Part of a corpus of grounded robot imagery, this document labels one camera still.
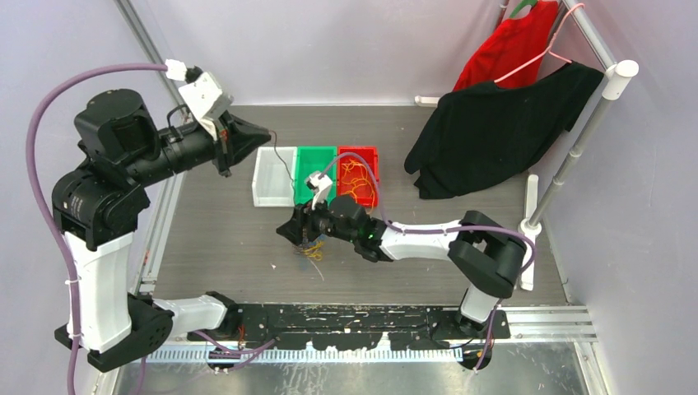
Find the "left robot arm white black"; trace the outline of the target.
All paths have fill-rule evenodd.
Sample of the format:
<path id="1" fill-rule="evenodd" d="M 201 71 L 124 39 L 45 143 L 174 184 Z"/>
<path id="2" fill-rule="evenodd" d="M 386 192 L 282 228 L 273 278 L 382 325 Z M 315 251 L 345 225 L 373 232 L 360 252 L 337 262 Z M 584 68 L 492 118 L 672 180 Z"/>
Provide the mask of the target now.
<path id="1" fill-rule="evenodd" d="M 270 140 L 269 131 L 228 112 L 220 118 L 220 140 L 195 122 L 158 129 L 141 95 L 130 89 L 96 95 L 74 124 L 86 158 L 55 184 L 52 208 L 76 262 L 80 345 L 89 364 L 108 372 L 197 330 L 234 337 L 238 306 L 218 292 L 180 300 L 130 293 L 129 249 L 138 217 L 150 206 L 148 187 L 206 163 L 229 176 Z"/>

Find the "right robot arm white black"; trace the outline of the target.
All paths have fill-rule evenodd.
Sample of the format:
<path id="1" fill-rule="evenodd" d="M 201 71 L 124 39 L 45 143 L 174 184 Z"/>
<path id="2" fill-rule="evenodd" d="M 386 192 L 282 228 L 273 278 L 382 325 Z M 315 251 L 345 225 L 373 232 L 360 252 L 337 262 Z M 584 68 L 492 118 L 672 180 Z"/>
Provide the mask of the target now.
<path id="1" fill-rule="evenodd" d="M 496 306 L 512 296 L 528 249 L 523 235 L 479 211 L 443 224 L 405 225 L 373 217 L 345 196 L 294 206 L 276 232 L 296 247 L 322 235 L 340 239 L 373 263 L 411 258 L 452 263 L 469 282 L 454 321 L 470 338 L 488 330 Z"/>

